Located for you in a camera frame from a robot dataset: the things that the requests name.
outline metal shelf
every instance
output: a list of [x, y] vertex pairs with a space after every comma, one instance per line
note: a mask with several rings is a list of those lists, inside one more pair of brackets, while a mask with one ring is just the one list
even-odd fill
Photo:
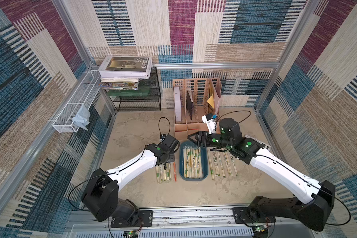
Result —
[[139, 81], [139, 86], [148, 86], [150, 89], [148, 95], [117, 96], [112, 100], [114, 106], [119, 112], [161, 110], [160, 84], [155, 67], [152, 68], [151, 75], [148, 79], [142, 79]]

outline concrete floor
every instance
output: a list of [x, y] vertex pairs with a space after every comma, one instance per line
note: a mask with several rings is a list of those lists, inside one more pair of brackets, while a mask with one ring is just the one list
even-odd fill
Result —
[[[251, 116], [241, 123], [241, 132], [267, 143], [267, 139], [253, 113], [252, 108], [220, 108], [220, 115], [235, 110], [250, 110]], [[247, 112], [231, 113], [228, 116], [242, 120]], [[151, 112], [119, 112], [109, 138], [101, 169], [114, 168], [139, 154], [145, 144], [159, 142], [157, 123], [160, 117], [171, 122], [174, 136], [174, 110], [162, 109]], [[168, 132], [165, 119], [161, 120], [162, 133]], [[155, 168], [129, 182], [120, 192], [119, 198], [130, 199], [139, 207], [185, 206], [205, 204], [250, 203], [255, 196], [289, 198], [292, 193], [264, 172], [236, 160], [239, 176], [212, 180], [210, 174], [200, 182], [185, 181], [178, 170], [179, 153], [176, 155], [177, 182], [157, 184]]]

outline circuit board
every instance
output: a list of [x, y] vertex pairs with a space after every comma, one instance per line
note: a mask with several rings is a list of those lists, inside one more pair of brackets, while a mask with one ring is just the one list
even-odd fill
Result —
[[138, 238], [139, 232], [137, 230], [125, 230], [123, 238]]

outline white wire mesh basket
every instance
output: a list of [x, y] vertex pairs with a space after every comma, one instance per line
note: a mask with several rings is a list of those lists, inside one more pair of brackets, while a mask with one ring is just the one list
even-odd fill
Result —
[[57, 119], [53, 123], [53, 127], [59, 132], [77, 132], [79, 126], [72, 122], [78, 110], [82, 105], [89, 109], [99, 88], [95, 87], [96, 82], [100, 79], [98, 71], [90, 71], [86, 74], [80, 85], [77, 87], [68, 103], [59, 113]]

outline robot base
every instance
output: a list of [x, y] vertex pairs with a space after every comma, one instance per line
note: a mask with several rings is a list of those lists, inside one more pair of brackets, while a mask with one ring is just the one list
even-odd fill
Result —
[[111, 220], [111, 228], [121, 228], [121, 227], [139, 227], [140, 223], [143, 221], [142, 227], [151, 227], [152, 226], [152, 218], [153, 218], [153, 211], [152, 210], [142, 210], [139, 211], [138, 220], [136, 224], [131, 225], [124, 219], [113, 217]]
[[[233, 207], [233, 214], [236, 224], [266, 223], [266, 217], [259, 217], [257, 221], [253, 221], [248, 207]], [[271, 223], [276, 222], [274, 216], [269, 216], [268, 219], [270, 219]]]

